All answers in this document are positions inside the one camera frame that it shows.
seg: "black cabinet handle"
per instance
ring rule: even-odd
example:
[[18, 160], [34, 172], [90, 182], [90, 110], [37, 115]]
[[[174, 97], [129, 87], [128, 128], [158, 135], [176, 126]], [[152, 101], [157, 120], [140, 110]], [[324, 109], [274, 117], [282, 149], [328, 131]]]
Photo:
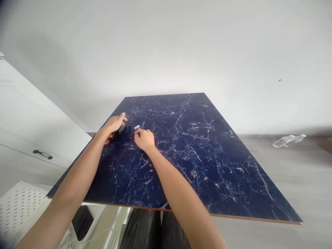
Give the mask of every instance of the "black cabinet handle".
[[45, 152], [40, 152], [39, 150], [34, 150], [33, 153], [41, 154], [42, 156], [47, 157], [49, 160], [51, 160], [53, 158], [53, 156], [51, 156]]

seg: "plastic water bottle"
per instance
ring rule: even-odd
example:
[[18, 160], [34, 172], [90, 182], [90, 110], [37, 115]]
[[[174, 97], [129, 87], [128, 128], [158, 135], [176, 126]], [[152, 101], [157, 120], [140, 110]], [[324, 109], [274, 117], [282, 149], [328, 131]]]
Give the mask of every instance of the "plastic water bottle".
[[282, 147], [282, 146], [287, 146], [286, 144], [288, 144], [289, 142], [291, 142], [293, 140], [293, 138], [295, 138], [294, 135], [289, 135], [287, 137], [283, 137], [281, 139], [279, 139], [278, 141], [273, 143], [273, 146], [276, 148]]
[[301, 134], [299, 136], [289, 135], [289, 136], [283, 137], [283, 138], [279, 139], [278, 141], [276, 141], [275, 143], [273, 143], [273, 146], [276, 148], [279, 148], [282, 146], [289, 147], [290, 142], [297, 144], [297, 143], [301, 142], [303, 140], [303, 138], [305, 138], [305, 137], [306, 137], [306, 135], [304, 135], [304, 134]]

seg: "person's right hand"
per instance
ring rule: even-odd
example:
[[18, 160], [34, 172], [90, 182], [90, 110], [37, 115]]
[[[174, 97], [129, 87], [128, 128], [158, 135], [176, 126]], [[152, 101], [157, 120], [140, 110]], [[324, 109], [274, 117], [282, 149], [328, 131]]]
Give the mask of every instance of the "person's right hand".
[[144, 150], [145, 152], [148, 149], [155, 148], [155, 137], [150, 130], [143, 130], [139, 128], [135, 131], [135, 143], [137, 146]]

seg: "dark fabric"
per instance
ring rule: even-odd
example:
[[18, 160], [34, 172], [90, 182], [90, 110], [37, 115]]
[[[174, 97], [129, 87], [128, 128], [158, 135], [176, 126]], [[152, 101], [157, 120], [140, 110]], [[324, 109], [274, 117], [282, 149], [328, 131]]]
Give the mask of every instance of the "dark fabric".
[[190, 249], [189, 240], [173, 212], [164, 212], [160, 249]]
[[120, 249], [190, 249], [187, 236], [172, 212], [134, 209], [127, 224]]
[[124, 231], [120, 249], [159, 248], [161, 230], [160, 211], [134, 209]]

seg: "white perforated shelf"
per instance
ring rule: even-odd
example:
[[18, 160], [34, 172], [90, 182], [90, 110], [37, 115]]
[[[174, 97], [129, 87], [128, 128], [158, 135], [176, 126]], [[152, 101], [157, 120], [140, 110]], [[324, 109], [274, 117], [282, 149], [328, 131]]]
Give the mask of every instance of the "white perforated shelf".
[[28, 221], [47, 202], [47, 192], [20, 181], [0, 198], [0, 236], [7, 242], [17, 241]]

